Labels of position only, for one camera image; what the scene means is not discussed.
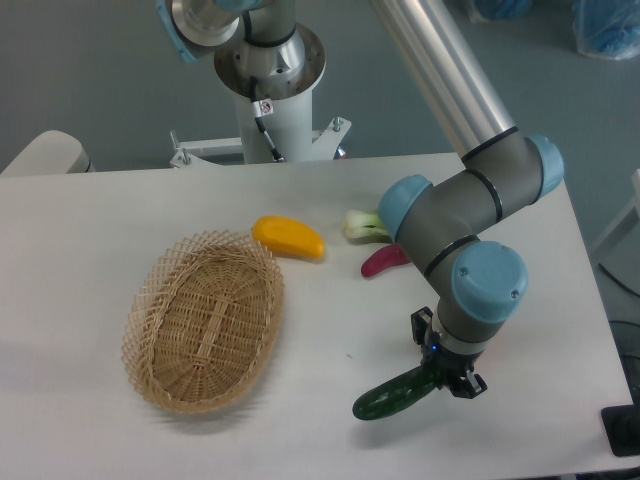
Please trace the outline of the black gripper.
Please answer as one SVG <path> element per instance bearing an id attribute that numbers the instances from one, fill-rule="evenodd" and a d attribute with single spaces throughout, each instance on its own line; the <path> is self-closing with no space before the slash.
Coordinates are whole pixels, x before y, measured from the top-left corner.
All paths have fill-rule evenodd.
<path id="1" fill-rule="evenodd" d="M 480 354 L 459 354 L 442 345 L 431 344 L 432 310 L 425 306 L 410 316 L 413 342 L 420 347 L 423 365 L 434 365 L 440 372 L 438 387 L 447 388 L 456 398 L 474 399 L 487 390 L 484 379 L 475 373 Z"/>

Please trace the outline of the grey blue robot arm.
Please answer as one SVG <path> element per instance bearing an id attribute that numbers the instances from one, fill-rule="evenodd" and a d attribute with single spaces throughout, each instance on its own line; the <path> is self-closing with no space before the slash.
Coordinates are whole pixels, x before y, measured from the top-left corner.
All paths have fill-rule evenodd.
<path id="1" fill-rule="evenodd" d="M 318 150 L 311 111 L 276 106 L 309 92 L 323 50 L 291 1 L 159 1 L 181 59 L 212 54 L 223 84 L 239 95 L 248 163 L 301 162 Z M 377 1 L 374 9 L 459 154 L 462 172 L 440 183 L 406 177 L 382 196 L 379 218 L 436 291 L 435 310 L 411 318 L 421 364 L 363 394 L 360 419 L 403 409 L 436 388 L 473 398 L 486 385 L 476 359 L 518 307 L 527 287 L 521 257 L 479 234 L 535 203 L 562 181 L 557 147 L 523 136 L 440 1 Z"/>

